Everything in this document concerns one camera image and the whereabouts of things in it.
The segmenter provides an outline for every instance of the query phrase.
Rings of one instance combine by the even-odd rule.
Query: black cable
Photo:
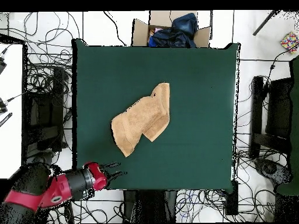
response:
[[[122,42],[123,43],[123,45],[124,46],[127,46],[120,38],[119,38],[119,30],[118,30],[118,28],[117,28],[117,24],[115,23],[115,21],[114,20],[112,20],[112,18],[109,16],[109,15],[107,15],[107,13],[105,12],[105,11],[103,11],[104,12],[104,14],[114,23],[114,25],[115,25],[115,28],[116,28],[116,34],[117,34],[117,38],[119,39],[119,41],[120,42]]]
[[[10,44],[9,46],[7,46],[1,53],[0,53],[0,56],[1,56],[1,54],[5,54],[6,52],[7,52],[7,49],[10,47],[10,46],[12,46],[13,44]]]
[[[169,20],[171,21],[171,24],[172,24],[172,20],[171,20],[171,11],[169,12]]]

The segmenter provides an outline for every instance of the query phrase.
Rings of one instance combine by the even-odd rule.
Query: green table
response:
[[[121,162],[112,189],[231,189],[238,44],[226,49],[88,47],[77,62],[77,161]],[[110,122],[160,82],[171,89],[170,123],[127,158]]]

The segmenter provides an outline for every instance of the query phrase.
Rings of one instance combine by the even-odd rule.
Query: folded cloth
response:
[[[163,30],[163,29],[157,29],[157,28],[155,28],[155,33],[156,33],[157,31],[160,31],[160,30]]]
[[[128,157],[144,134],[154,141],[169,123],[169,84],[160,83],[151,96],[141,98],[111,122],[116,145]]]
[[[148,46],[149,47],[156,47],[157,46],[157,44],[156,44],[156,42],[154,41],[154,39],[152,38],[152,36],[149,38],[149,40],[148,40]]]
[[[197,19],[194,13],[176,18],[168,29],[157,31],[153,40],[158,47],[196,47],[193,38],[197,31]]]
[[[169,98],[170,98],[170,88],[169,83],[160,83],[153,91],[152,95],[156,94],[156,91],[162,88],[162,104],[164,109],[166,110],[166,114],[163,115],[161,118],[157,119],[147,131],[143,134],[153,142],[160,134],[166,129],[167,125],[169,124],[170,115],[169,115]]]

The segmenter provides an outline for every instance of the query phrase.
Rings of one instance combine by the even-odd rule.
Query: black stand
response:
[[[279,11],[277,10],[273,10],[271,11],[271,13],[269,13],[269,15],[267,16],[267,18],[263,21],[263,23],[258,27],[258,29],[255,30],[255,32],[253,33],[254,36],[256,36],[258,34],[258,32],[263,28],[263,26],[268,22],[268,20],[271,19],[271,17],[275,14],[278,13]]]
[[[281,85],[282,83],[289,84],[290,79],[285,78],[277,81],[271,82],[271,87],[275,85]],[[283,104],[286,109],[280,109],[281,116],[280,118],[290,118],[285,116],[285,113],[288,113],[288,105]],[[263,110],[263,77],[255,76],[252,81],[252,115],[251,115],[251,137],[249,140],[249,157],[254,159],[259,157],[260,146],[265,146],[270,149],[277,150],[281,153],[288,154],[290,152],[290,140],[289,138],[282,138],[277,135],[274,135],[272,131],[271,135],[262,134],[262,110]]]

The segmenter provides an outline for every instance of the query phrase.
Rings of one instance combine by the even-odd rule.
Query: floor tile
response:
[[[7,35],[8,14],[0,13],[0,33]]]
[[[131,45],[133,19],[148,23],[149,11],[110,11],[119,38]],[[84,40],[89,46],[123,46],[114,23],[103,11],[84,12]]]
[[[233,10],[213,11],[213,37],[210,47],[225,48],[232,42]]]
[[[67,12],[39,12],[38,14],[35,12],[31,15],[28,12],[11,13],[9,14],[9,27],[13,30],[9,31],[9,35],[24,39],[22,32],[25,31],[26,24],[29,53],[60,54],[62,51],[72,53],[71,39],[82,38],[82,12],[69,14]],[[66,28],[68,31],[53,30]]]
[[[280,41],[293,31],[299,34],[299,15],[295,13],[286,16],[284,12],[272,17],[260,32],[253,36],[253,32],[266,19],[270,10],[235,10],[234,16],[234,43],[241,43],[240,58],[274,60],[286,49]],[[291,60],[298,52],[291,55],[289,52],[279,56],[278,60]]]

